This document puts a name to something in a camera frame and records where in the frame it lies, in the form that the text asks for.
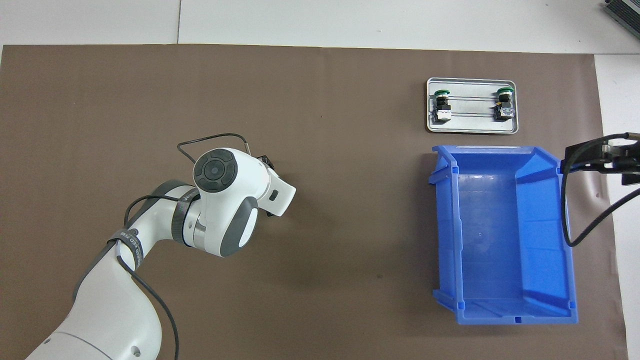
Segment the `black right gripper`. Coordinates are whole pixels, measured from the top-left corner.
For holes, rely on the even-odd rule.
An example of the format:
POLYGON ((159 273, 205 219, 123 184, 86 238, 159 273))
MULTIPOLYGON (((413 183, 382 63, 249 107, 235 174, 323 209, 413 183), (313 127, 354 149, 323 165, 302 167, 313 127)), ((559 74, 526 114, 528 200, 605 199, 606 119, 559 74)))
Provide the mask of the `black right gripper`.
POLYGON ((622 186, 638 185, 640 142, 637 140, 628 145, 614 145, 608 140, 594 139, 567 146, 564 159, 560 162, 560 172, 571 174, 579 171, 619 174, 622 186))

